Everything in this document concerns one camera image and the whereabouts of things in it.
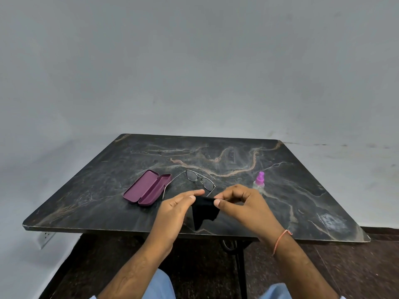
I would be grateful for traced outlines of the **person's left hand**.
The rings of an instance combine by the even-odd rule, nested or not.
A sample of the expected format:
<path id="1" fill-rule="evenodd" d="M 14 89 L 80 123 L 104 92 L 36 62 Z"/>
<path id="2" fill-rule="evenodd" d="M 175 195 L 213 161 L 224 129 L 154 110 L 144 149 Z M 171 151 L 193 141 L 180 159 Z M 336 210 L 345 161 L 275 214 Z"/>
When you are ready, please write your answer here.
<path id="1" fill-rule="evenodd" d="M 177 213 L 177 202 L 184 196 L 202 196 L 204 189 L 187 191 L 162 201 L 152 229 L 146 239 L 146 243 L 152 246 L 170 249 L 180 232 L 184 218 Z"/>

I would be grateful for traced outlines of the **person's right hand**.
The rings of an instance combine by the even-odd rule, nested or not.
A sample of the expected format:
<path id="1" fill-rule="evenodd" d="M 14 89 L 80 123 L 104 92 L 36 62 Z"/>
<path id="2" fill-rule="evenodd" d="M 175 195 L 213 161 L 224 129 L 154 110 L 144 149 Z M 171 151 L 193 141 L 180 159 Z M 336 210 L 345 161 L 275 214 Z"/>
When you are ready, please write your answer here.
<path id="1" fill-rule="evenodd" d="M 272 213 L 263 196 L 255 189 L 237 184 L 217 194 L 214 199 L 224 199 L 244 206 L 245 218 L 237 221 L 269 246 L 274 245 L 277 238 L 285 230 Z"/>

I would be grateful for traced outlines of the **black cleaning cloth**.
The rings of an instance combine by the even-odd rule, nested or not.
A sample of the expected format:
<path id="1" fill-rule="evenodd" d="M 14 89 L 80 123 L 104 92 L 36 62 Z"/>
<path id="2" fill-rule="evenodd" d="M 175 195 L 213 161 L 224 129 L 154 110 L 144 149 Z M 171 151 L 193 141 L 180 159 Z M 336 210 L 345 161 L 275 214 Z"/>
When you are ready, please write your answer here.
<path id="1" fill-rule="evenodd" d="M 214 198 L 196 196 L 192 204 L 194 230 L 199 231 L 204 220 L 214 221 L 220 210 L 214 205 Z"/>

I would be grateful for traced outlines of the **person's left forearm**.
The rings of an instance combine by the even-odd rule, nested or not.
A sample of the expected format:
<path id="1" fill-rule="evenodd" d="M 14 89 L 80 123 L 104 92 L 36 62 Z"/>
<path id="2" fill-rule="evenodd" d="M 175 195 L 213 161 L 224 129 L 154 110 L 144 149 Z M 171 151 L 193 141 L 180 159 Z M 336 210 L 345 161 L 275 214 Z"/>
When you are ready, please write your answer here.
<path id="1" fill-rule="evenodd" d="M 172 247 L 172 243 L 146 241 L 96 298 L 142 299 L 156 270 Z"/>

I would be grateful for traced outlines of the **person's right forearm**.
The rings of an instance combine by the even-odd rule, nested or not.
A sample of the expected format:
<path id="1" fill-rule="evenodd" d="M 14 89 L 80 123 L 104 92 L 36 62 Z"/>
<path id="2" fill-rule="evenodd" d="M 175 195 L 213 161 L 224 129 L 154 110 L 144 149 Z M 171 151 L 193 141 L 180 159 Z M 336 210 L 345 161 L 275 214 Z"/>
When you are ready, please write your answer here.
<path id="1" fill-rule="evenodd" d="M 273 257 L 292 299 L 340 299 L 292 236 L 282 237 Z"/>

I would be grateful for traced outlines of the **clear spray bottle pink cap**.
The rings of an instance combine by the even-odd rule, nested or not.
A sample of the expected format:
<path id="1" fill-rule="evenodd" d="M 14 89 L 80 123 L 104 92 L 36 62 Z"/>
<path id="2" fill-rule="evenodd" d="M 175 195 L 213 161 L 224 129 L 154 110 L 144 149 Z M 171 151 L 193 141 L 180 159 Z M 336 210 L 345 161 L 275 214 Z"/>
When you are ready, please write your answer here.
<path id="1" fill-rule="evenodd" d="M 260 171 L 252 184 L 252 188 L 262 193 L 265 187 L 265 173 Z"/>

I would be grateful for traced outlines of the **open purple glasses case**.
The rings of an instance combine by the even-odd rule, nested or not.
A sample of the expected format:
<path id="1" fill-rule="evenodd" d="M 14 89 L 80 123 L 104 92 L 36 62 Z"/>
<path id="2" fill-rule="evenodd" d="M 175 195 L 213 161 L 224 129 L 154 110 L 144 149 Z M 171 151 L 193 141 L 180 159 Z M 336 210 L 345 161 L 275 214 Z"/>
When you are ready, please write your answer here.
<path id="1" fill-rule="evenodd" d="M 130 203 L 142 207 L 152 206 L 164 194 L 167 185 L 172 181 L 171 174 L 146 170 L 122 195 Z"/>

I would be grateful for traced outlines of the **orange thread wristband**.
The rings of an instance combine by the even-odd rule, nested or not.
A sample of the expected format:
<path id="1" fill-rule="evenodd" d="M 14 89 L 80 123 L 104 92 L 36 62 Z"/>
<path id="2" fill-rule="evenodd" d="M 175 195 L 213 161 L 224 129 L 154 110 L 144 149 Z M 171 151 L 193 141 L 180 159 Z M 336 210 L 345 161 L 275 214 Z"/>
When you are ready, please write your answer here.
<path id="1" fill-rule="evenodd" d="M 285 230 L 280 234 L 280 236 L 277 238 L 277 240 L 276 240 L 276 242 L 275 242 L 275 245 L 274 245 L 273 251 L 272 251 L 272 256 L 274 256 L 274 255 L 276 254 L 276 251 L 277 251 L 279 242 L 280 242 L 280 240 L 282 239 L 282 237 L 283 237 L 285 234 L 288 234 L 288 235 L 290 235 L 290 236 L 293 235 L 292 232 L 291 232 L 290 230 L 285 229 Z"/>

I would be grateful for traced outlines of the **light blue trousers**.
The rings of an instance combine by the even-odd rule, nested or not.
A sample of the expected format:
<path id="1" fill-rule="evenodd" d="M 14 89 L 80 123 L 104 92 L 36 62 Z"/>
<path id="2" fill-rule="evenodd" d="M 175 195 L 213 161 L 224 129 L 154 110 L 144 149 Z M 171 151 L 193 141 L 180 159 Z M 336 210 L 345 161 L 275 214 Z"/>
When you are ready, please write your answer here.
<path id="1" fill-rule="evenodd" d="M 169 276 L 157 269 L 142 299 L 176 299 Z M 270 286 L 258 299 L 292 299 L 292 297 L 284 283 L 276 283 Z"/>

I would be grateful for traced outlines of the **metal frame eyeglasses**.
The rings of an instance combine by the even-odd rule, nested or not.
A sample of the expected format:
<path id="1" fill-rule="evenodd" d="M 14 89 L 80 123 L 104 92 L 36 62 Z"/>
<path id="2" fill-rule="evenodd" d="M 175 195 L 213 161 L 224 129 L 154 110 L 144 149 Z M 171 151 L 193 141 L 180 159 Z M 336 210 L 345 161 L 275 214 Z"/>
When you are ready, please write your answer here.
<path id="1" fill-rule="evenodd" d="M 206 176 L 204 176 L 200 173 L 197 173 L 196 171 L 193 171 L 193 170 L 185 170 L 185 171 L 179 173 L 178 175 L 176 175 L 175 177 L 173 177 L 171 181 L 167 182 L 167 184 L 164 187 L 161 200 L 164 200 L 166 189 L 170 185 L 170 183 L 172 183 L 177 177 L 179 177 L 181 175 L 185 175 L 186 179 L 193 183 L 196 183 L 197 181 L 201 182 L 204 189 L 209 192 L 208 195 L 210 193 L 212 193 L 212 191 L 216 187 L 214 182 L 212 180 L 210 180 L 209 178 L 207 178 Z"/>

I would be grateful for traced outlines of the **black metal table frame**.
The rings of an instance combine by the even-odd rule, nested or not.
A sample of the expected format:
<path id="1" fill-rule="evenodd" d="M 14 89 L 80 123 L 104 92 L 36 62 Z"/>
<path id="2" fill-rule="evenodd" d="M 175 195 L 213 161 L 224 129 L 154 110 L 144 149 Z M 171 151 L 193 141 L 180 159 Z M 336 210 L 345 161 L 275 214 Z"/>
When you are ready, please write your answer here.
<path id="1" fill-rule="evenodd" d="M 224 252 L 229 255 L 235 256 L 241 299 L 247 299 L 247 281 L 245 272 L 244 249 L 252 244 L 252 241 L 233 241 L 233 246 L 231 248 L 227 246 L 225 240 L 220 240 L 219 243 Z"/>

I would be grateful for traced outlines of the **white wall socket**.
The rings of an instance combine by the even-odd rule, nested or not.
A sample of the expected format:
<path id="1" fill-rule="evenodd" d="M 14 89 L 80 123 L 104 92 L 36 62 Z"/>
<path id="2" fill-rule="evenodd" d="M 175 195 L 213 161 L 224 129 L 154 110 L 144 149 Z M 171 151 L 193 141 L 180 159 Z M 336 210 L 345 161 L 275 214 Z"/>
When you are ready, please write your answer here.
<path id="1" fill-rule="evenodd" d="M 41 232 L 37 238 L 39 248 L 42 250 L 55 234 L 56 232 Z"/>

